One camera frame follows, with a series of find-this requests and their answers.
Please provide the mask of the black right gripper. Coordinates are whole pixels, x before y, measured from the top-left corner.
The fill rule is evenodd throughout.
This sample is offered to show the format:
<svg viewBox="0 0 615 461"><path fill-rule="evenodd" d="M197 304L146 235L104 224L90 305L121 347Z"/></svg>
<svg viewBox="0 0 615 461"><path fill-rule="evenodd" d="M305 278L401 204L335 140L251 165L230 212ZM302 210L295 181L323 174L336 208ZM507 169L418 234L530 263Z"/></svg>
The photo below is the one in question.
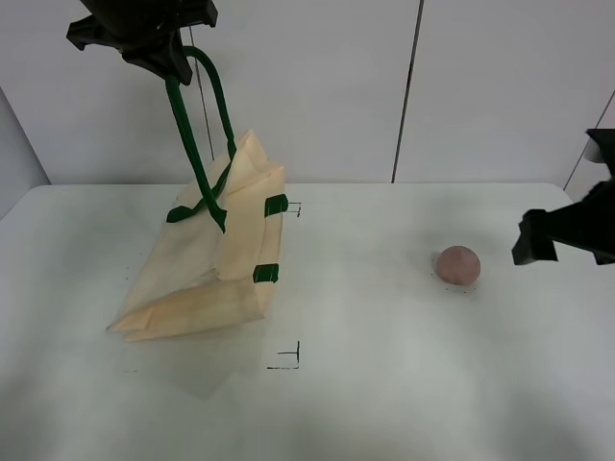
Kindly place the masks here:
<svg viewBox="0 0 615 461"><path fill-rule="evenodd" d="M615 130L589 129L585 158L614 167ZM614 177L596 183L576 203L573 213L567 208L547 212L531 209L519 223L520 235L512 248L515 265L536 261L558 261L555 244L591 252L597 265L614 264Z"/></svg>

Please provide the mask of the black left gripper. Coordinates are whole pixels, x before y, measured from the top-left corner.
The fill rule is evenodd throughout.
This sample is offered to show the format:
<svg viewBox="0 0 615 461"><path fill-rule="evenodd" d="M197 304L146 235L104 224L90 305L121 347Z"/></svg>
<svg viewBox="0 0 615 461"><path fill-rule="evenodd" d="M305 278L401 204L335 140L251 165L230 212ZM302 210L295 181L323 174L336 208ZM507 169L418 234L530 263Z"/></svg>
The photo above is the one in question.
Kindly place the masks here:
<svg viewBox="0 0 615 461"><path fill-rule="evenodd" d="M80 51L95 44L116 50L124 48L118 36L136 36L159 30L216 25L216 7L207 0L83 0L92 16L72 22L66 38ZM162 79L176 78L189 85L192 70L180 36L121 53L122 59Z"/></svg>

